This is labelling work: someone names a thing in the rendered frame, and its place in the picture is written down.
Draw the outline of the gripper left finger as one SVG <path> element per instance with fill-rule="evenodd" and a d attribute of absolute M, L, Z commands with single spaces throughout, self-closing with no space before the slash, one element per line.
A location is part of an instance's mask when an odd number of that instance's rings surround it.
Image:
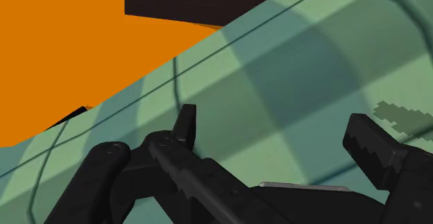
<path fill-rule="evenodd" d="M 44 224 L 124 224 L 138 199 L 154 197 L 173 224 L 281 224 L 281 215 L 216 161 L 193 152 L 196 106 L 184 104 L 172 130 L 134 150 L 94 146 Z"/>

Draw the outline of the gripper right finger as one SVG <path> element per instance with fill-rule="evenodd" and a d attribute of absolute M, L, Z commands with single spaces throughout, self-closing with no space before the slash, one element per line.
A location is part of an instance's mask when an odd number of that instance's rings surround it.
<path fill-rule="evenodd" d="M 343 147 L 389 196 L 380 224 L 433 224 L 433 154 L 396 141 L 365 114 L 350 115 Z"/>

